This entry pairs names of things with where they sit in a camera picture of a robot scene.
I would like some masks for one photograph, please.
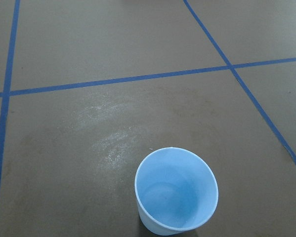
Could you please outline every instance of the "gray floor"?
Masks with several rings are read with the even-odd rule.
[[[232,64],[296,57],[296,0],[189,3]],[[0,1],[0,92],[13,8]],[[237,72],[296,153],[296,62],[276,62]],[[22,1],[12,91],[182,72],[11,96],[0,237],[156,236],[133,182],[168,146],[201,156],[219,187],[214,216],[177,236],[296,237],[291,156],[230,70],[188,71],[219,66],[182,0]]]

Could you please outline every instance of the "light blue cup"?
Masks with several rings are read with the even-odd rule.
[[[148,155],[137,170],[134,189],[142,223],[162,236],[203,225],[218,203],[218,186],[209,166],[181,148]]]

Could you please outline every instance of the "cup rim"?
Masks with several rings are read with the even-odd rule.
[[[200,159],[200,161],[207,167],[207,169],[209,170],[209,172],[211,173],[212,175],[212,178],[214,180],[214,184],[215,184],[215,189],[216,189],[216,198],[215,198],[215,204],[210,212],[210,215],[208,215],[207,218],[205,218],[203,221],[201,221],[200,223],[194,225],[194,226],[191,226],[191,227],[185,227],[185,228],[177,228],[177,227],[172,227],[172,226],[168,226],[168,225],[165,225],[163,224],[162,222],[156,220],[153,216],[151,216],[149,214],[149,212],[144,208],[143,204],[141,203],[141,200],[139,198],[139,194],[138,194],[138,190],[137,190],[137,177],[138,177],[138,173],[140,171],[140,168],[142,167],[143,163],[149,158],[151,157],[154,153],[156,152],[159,152],[161,150],[168,150],[168,149],[174,149],[174,150],[182,150],[184,152],[187,152],[195,157],[197,157],[198,159]],[[206,223],[211,217],[212,215],[214,214],[216,208],[217,208],[217,204],[218,204],[218,184],[217,184],[217,181],[216,181],[216,178],[212,172],[212,170],[210,169],[210,167],[206,164],[205,161],[203,161],[203,159],[201,159],[198,155],[194,154],[193,152],[190,152],[186,149],[183,149],[183,148],[178,148],[178,147],[165,147],[165,148],[161,148],[161,149],[157,149],[155,151],[153,151],[152,153],[150,153],[149,155],[147,155],[143,160],[142,162],[140,163],[138,169],[137,169],[137,172],[136,172],[136,176],[135,176],[135,179],[134,179],[134,190],[135,190],[135,193],[136,193],[136,198],[137,198],[137,202],[139,203],[140,207],[142,208],[142,210],[144,211],[144,213],[149,216],[150,219],[152,219],[154,222],[156,222],[157,224],[159,224],[160,226],[164,227],[164,228],[167,228],[167,229],[170,229],[170,230],[173,230],[173,231],[189,231],[189,230],[193,230],[193,229],[196,229],[198,227],[200,227],[201,225],[203,225],[204,223]]]

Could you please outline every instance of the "plastic cup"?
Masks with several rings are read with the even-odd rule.
[[[162,236],[203,225],[218,203],[218,186],[209,166],[181,148],[149,154],[137,169],[134,189],[142,223]]]

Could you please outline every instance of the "floor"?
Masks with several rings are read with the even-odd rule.
[[[178,237],[296,237],[296,0],[0,0],[0,237],[152,237],[134,176],[207,162]]]

